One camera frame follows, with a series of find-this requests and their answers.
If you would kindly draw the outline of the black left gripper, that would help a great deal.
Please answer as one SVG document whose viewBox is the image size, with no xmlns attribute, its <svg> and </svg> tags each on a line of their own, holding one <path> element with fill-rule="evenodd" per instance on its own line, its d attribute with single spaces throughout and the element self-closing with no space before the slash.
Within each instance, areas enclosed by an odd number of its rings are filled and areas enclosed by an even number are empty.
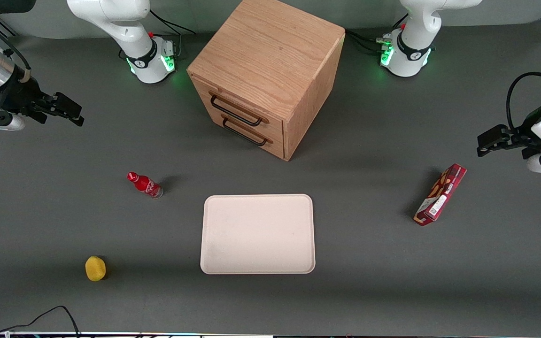
<svg viewBox="0 0 541 338">
<path fill-rule="evenodd" d="M 508 105 L 508 124 L 513 132 L 514 146 L 524 147 L 522 156 L 529 160 L 532 156 L 541 155 L 541 138 L 532 131 L 532 127 L 541 119 L 541 106 L 526 116 L 519 126 L 514 126 L 510 104 Z M 483 157 L 498 150 L 510 148 L 510 130 L 504 124 L 498 124 L 477 137 L 477 156 Z"/>
</svg>

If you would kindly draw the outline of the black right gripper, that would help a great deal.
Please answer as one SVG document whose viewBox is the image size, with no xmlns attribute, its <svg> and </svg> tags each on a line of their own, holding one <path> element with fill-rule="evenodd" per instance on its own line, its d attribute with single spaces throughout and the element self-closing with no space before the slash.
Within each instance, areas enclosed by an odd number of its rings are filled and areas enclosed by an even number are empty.
<svg viewBox="0 0 541 338">
<path fill-rule="evenodd" d="M 14 70 L 11 77 L 0 86 L 0 125 L 10 125 L 17 115 L 22 114 L 44 124 L 46 115 L 62 117 L 82 127 L 81 105 L 62 92 L 49 96 L 41 91 L 38 82 L 30 77 L 21 83 L 26 71 Z"/>
</svg>

